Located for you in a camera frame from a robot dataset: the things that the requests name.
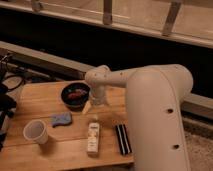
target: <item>paper cup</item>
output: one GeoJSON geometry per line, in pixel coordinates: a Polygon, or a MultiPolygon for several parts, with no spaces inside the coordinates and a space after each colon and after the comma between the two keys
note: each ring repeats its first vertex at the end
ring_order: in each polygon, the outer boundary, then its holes
{"type": "Polygon", "coordinates": [[[45,144],[48,140],[46,124],[42,120],[32,120],[24,127],[24,138],[45,144]]]}

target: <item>sponge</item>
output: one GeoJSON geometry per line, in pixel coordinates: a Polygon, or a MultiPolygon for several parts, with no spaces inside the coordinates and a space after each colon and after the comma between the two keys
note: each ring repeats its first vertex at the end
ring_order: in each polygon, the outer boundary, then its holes
{"type": "Polygon", "coordinates": [[[54,114],[52,115],[52,127],[66,126],[72,123],[72,117],[70,112],[54,114]]]}

